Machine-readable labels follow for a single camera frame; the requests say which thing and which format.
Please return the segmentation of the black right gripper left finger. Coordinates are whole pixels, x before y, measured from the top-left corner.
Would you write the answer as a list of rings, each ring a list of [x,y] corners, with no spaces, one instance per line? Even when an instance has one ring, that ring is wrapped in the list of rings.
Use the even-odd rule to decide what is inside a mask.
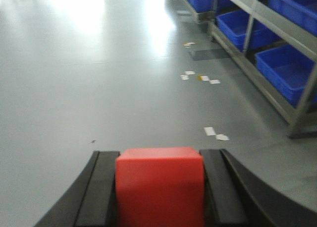
[[[94,151],[84,169],[35,224],[37,227],[116,227],[118,151]]]

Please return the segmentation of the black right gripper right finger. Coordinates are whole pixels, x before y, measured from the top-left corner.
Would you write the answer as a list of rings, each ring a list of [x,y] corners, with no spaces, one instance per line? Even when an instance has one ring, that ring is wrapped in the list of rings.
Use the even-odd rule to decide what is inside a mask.
[[[199,153],[205,170],[207,227],[315,227],[316,212],[261,180],[226,149]]]

